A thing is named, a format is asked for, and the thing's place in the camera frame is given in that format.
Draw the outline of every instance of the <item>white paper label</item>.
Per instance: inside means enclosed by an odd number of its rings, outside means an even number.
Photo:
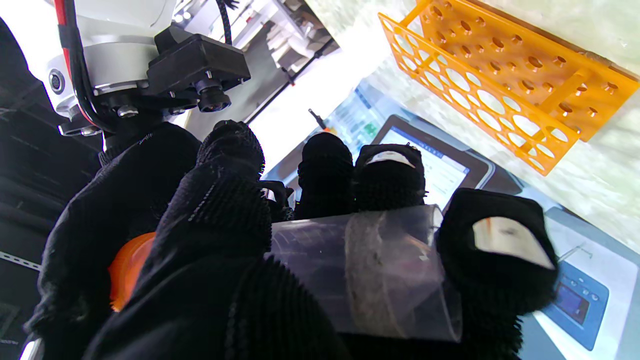
[[[379,154],[376,154],[373,158],[371,158],[371,160],[367,161],[366,165],[371,163],[377,163],[378,161],[385,161],[385,160],[397,161],[399,163],[407,164],[412,168],[415,168],[413,165],[411,165],[409,160],[405,158],[404,155],[399,154],[395,151],[384,151]]]
[[[493,217],[473,226],[479,250],[515,256],[530,263],[555,269],[535,236],[521,223],[510,218]]]

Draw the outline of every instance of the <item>red cable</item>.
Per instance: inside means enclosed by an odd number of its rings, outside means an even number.
[[[56,9],[56,16],[58,17],[58,24],[62,25],[62,26],[66,26],[67,25],[67,14],[65,12],[65,0],[55,0],[54,2],[54,7]],[[69,49],[66,47],[62,48],[62,53],[65,57],[65,63],[67,64],[67,72],[69,74],[69,80],[71,80],[71,61],[69,60]],[[90,119],[89,117],[84,113],[84,110],[82,109],[82,107],[79,105],[78,108],[80,109],[80,112],[82,113],[82,115],[84,116],[84,118],[89,122],[89,124],[100,128],[99,126],[96,126]]]

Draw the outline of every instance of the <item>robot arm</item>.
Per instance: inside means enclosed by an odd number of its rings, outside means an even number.
[[[225,4],[233,2],[216,2],[226,17]],[[250,79],[240,50],[171,26],[175,4],[21,1],[37,28],[21,19],[18,3],[3,5],[0,15],[55,111],[70,119],[60,133],[89,136],[128,132],[134,123],[148,124],[195,106],[222,110],[230,105],[224,91]],[[230,32],[225,40],[231,43]]]

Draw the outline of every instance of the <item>blue device panel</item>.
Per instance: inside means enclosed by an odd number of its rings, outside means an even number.
[[[587,350],[593,350],[609,300],[609,289],[562,261],[556,299],[542,310]]]

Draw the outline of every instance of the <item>screw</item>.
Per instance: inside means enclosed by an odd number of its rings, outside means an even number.
[[[65,89],[65,77],[60,71],[52,69],[49,73],[49,85],[51,85],[51,90],[56,95],[62,94]]]
[[[51,88],[55,91],[60,90],[60,78],[56,74],[51,74]]]
[[[93,136],[93,135],[96,135],[99,131],[100,129],[98,129],[95,126],[87,126],[87,127],[83,127],[80,130],[80,134],[82,136]]]
[[[138,114],[138,109],[134,108],[131,105],[124,105],[119,107],[118,116],[126,119],[127,117],[136,116]]]

